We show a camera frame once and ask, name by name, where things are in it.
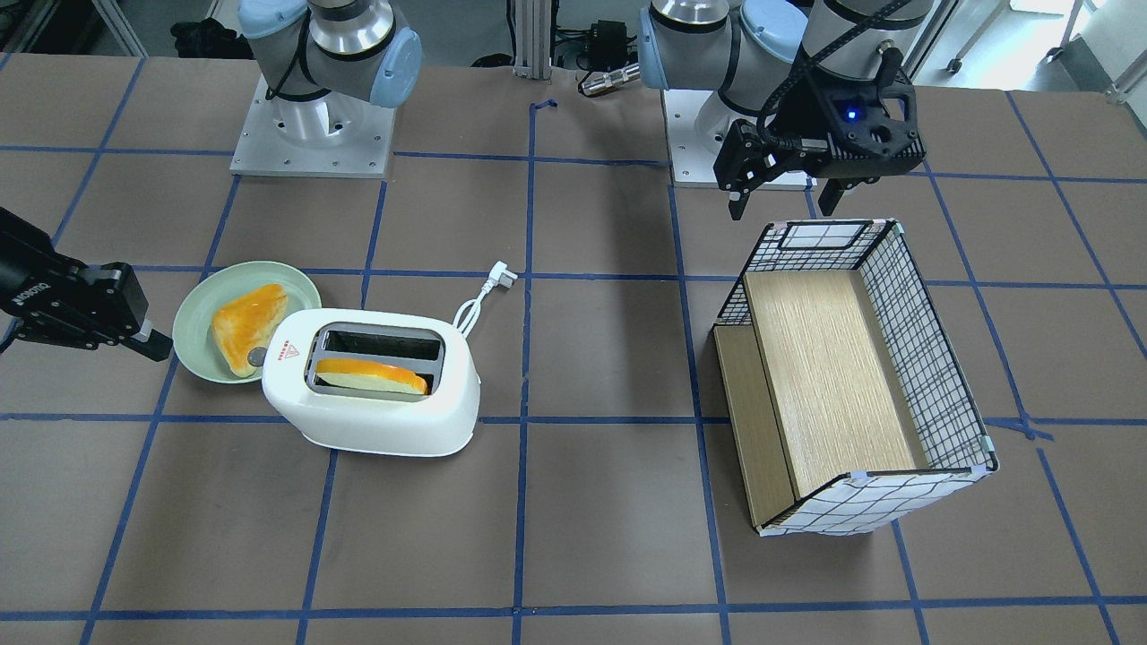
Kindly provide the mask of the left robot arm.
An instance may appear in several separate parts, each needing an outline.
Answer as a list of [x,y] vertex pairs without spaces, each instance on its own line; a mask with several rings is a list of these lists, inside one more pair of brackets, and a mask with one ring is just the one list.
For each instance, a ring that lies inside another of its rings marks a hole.
[[846,191],[918,168],[927,150],[902,46],[929,1],[651,1],[638,62],[653,90],[709,90],[732,112],[713,180],[740,219],[785,173]]

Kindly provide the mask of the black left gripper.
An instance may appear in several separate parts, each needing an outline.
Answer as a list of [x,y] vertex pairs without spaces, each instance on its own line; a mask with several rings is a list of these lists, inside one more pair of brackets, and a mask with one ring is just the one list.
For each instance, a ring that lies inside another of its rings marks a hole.
[[[752,191],[785,173],[803,171],[795,151],[786,156],[785,151],[771,150],[757,133],[756,123],[746,119],[729,122],[729,129],[721,135],[720,151],[713,160],[713,180],[728,193],[729,219],[734,222],[743,218]],[[824,180],[824,191],[816,200],[821,216],[830,217],[846,191],[846,180]]]

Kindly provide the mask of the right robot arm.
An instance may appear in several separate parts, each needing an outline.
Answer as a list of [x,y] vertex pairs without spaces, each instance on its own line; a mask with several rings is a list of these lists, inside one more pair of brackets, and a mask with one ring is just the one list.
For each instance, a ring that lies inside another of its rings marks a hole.
[[[381,179],[396,109],[418,84],[423,48],[389,1],[242,1],[240,31],[262,81],[231,172],[282,178]],[[126,262],[89,266],[45,231],[3,210],[3,312],[15,341],[95,350],[122,345],[167,360],[148,300]]]

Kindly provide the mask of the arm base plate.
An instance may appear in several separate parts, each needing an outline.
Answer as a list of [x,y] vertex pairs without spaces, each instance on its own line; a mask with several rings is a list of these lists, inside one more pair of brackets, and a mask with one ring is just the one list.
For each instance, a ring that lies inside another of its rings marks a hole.
[[729,123],[741,115],[721,102],[713,90],[664,90],[662,106],[673,184],[716,188],[713,160]]
[[237,135],[237,176],[385,179],[397,110],[337,93],[310,102],[267,99],[265,78]]

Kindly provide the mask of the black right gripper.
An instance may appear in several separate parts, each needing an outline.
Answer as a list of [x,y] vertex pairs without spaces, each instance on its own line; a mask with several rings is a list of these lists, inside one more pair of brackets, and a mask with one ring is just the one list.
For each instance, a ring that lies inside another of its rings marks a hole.
[[94,269],[55,250],[49,235],[1,210],[1,297],[13,316],[11,340],[95,350],[124,345],[169,360],[172,339],[155,331],[148,300],[127,262]]

